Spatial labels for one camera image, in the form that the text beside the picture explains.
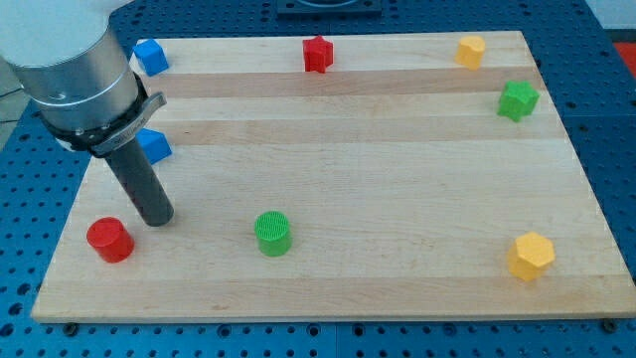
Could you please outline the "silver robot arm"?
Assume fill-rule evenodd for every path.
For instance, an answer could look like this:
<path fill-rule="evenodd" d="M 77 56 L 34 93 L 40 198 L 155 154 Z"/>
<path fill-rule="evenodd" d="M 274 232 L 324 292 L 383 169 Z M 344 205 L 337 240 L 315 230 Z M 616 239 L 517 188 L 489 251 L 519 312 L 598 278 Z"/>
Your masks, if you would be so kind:
<path fill-rule="evenodd" d="M 127 0 L 1 0 L 1 56 L 54 137 L 103 157 L 166 99 L 147 94 L 109 26 Z"/>

